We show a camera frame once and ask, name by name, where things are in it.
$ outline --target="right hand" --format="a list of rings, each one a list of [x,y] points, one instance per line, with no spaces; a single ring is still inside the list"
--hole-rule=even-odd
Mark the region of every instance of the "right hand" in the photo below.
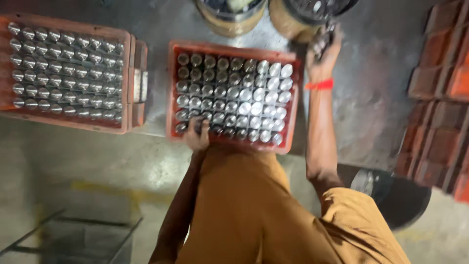
[[[192,149],[194,153],[205,151],[210,141],[208,139],[209,121],[202,122],[202,130],[200,135],[196,132],[196,124],[203,118],[201,116],[193,117],[189,120],[189,127],[182,137],[187,146]]]
[[[317,84],[332,78],[332,70],[334,69],[337,56],[339,56],[342,46],[343,33],[340,25],[335,26],[333,33],[333,42],[326,48],[320,62],[315,61],[315,52],[310,49],[306,55],[306,68],[310,82]]]

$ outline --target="metal table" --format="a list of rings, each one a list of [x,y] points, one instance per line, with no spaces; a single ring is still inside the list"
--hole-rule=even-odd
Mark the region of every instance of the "metal table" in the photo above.
[[[406,90],[422,51],[427,15],[431,6],[443,1],[360,0],[339,18],[346,34],[334,70],[333,112],[340,163],[393,169],[413,106]],[[3,1],[0,9],[122,28],[144,40],[151,91],[146,123],[135,132],[154,136],[165,136],[169,40],[305,51],[276,32],[268,10],[253,31],[227,39],[209,30],[190,0],[17,0]],[[298,110],[292,154],[304,155],[307,107],[304,100]]]

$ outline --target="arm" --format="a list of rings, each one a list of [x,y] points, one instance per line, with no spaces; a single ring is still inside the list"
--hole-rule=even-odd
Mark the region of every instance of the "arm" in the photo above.
[[[324,52],[320,63],[315,62],[314,52],[306,57],[308,77],[312,83],[320,83],[332,77],[332,70],[340,52],[342,36],[336,29],[332,45]],[[337,175],[337,149],[332,116],[332,91],[310,92],[308,145],[306,152],[306,178],[313,184],[321,198],[334,187],[344,187]]]
[[[202,134],[199,136],[195,132],[197,120],[199,120],[197,117],[190,120],[188,131],[184,134],[184,141],[193,150],[192,158],[186,175],[163,220],[156,248],[149,264],[174,263],[192,221],[199,184],[199,172],[205,158],[205,151],[209,145],[208,122],[203,122]]]

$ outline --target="metal frame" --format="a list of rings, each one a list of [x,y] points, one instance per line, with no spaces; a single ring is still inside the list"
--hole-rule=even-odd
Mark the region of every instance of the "metal frame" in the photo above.
[[[31,230],[30,232],[25,234],[20,239],[13,242],[11,245],[6,247],[2,251],[0,251],[0,257],[2,257],[7,252],[16,251],[16,252],[22,252],[22,253],[28,253],[28,254],[38,254],[38,255],[86,258],[86,259],[102,261],[103,263],[110,264],[116,259],[117,255],[120,253],[120,251],[122,250],[125,243],[129,240],[129,238],[132,236],[134,231],[137,229],[137,227],[140,225],[140,223],[143,220],[143,217],[141,217],[137,221],[136,224],[130,225],[130,224],[127,224],[127,223],[107,222],[107,221],[75,218],[75,217],[64,217],[64,216],[62,216],[64,212],[65,212],[65,210],[57,211],[57,212],[51,214],[50,216],[46,217],[42,221],[40,221],[36,228],[34,228],[33,230]],[[46,225],[47,223],[49,223],[51,221],[75,223],[75,224],[82,224],[82,225],[106,225],[106,226],[111,226],[111,227],[129,228],[130,230],[129,230],[129,233],[126,235],[126,237],[119,243],[119,246],[111,254],[109,254],[108,256],[105,256],[105,257],[90,256],[88,254],[59,252],[59,251],[55,251],[53,249],[32,248],[32,247],[19,246],[19,244],[21,242],[25,241],[27,238],[29,238],[31,235],[33,235],[37,230],[39,230],[41,227],[43,227],[44,225]]]

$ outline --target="person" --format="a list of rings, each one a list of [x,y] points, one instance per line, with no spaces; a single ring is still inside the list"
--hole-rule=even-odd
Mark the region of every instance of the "person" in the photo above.
[[[320,63],[308,52],[310,83],[332,78],[337,32]],[[337,174],[331,89],[310,91],[306,179],[320,198],[321,217],[292,197],[274,153],[210,144],[208,122],[199,135],[197,121],[183,136],[192,159],[150,264],[410,263],[375,202],[345,188]]]

